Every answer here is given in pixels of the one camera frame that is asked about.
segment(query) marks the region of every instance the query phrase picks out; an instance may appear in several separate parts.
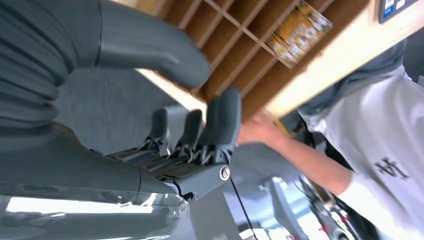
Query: person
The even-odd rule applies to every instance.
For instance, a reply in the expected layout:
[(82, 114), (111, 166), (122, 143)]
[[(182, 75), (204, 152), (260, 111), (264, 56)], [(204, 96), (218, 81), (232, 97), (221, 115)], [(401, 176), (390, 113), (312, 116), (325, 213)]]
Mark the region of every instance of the person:
[(424, 239), (424, 88), (405, 72), (406, 40), (329, 87), (298, 112), (349, 170), (280, 131), (264, 112), (239, 144), (262, 142), (394, 240)]

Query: wooden shelf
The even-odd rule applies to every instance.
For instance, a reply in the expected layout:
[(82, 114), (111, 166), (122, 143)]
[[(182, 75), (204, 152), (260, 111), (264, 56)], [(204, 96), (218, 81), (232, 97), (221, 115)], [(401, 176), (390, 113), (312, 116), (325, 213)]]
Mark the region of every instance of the wooden shelf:
[(301, 0), (114, 1), (184, 30), (212, 69), (206, 83), (186, 89), (187, 94), (207, 102), (228, 86), (235, 86), (243, 97), (246, 120), (307, 68), (370, 0), (306, 0), (333, 23), (333, 28), (292, 69), (281, 63), (266, 41)]
[(206, 2), (201, 2), (197, 11), (188, 23), (185, 31), (196, 45), (201, 48), (215, 29), (222, 15)]
[(250, 24), (268, 0), (236, 0), (228, 10), (241, 25)]
[(266, 41), (299, 1), (269, 0), (247, 29), (261, 41)]
[(171, 14), (164, 19), (180, 29), (185, 29), (201, 3), (202, 0), (174, 0), (169, 10)]
[(231, 85), (240, 91), (243, 98), (277, 62), (278, 59), (272, 54), (265, 49), (260, 49)]
[(368, 1), (357, 2), (335, 0), (324, 11), (323, 15), (333, 23), (333, 28), (300, 60), (300, 62), (288, 69), (281, 64), (275, 64), (261, 80), (254, 86), (254, 91), (250, 91), (243, 98), (243, 119), (250, 118), (271, 98), (283, 89), (291, 79), (293, 79), (302, 69), (317, 56), (335, 38), (349, 22), (357, 16)]
[(220, 21), (209, 40), (201, 49), (212, 69), (216, 68), (217, 64), (228, 53), (242, 33), (243, 31), (228, 19), (223, 18)]
[(203, 95), (206, 100), (221, 94), (260, 47), (251, 37), (242, 34), (203, 86)]

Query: prosthetic hand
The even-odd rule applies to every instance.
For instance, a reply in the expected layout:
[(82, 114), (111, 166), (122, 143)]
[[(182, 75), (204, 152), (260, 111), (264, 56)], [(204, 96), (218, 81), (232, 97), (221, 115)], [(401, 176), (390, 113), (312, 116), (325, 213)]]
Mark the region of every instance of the prosthetic hand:
[(160, 131), (103, 156), (53, 122), (50, 102), (76, 68), (147, 68), (202, 85), (209, 64), (182, 31), (107, 0), (0, 0), (0, 16), (0, 238), (166, 238), (187, 201), (229, 178), (241, 120), (232, 88), (209, 103), (200, 137), (199, 111), (187, 116), (165, 157)]

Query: metal screw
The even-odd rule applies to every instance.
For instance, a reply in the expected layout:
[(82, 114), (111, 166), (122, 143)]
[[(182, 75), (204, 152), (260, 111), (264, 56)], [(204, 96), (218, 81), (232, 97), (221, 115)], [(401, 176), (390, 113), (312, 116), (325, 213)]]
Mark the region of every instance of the metal screw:
[(219, 170), (219, 177), (222, 181), (227, 181), (230, 178), (230, 167), (228, 165), (223, 165)]

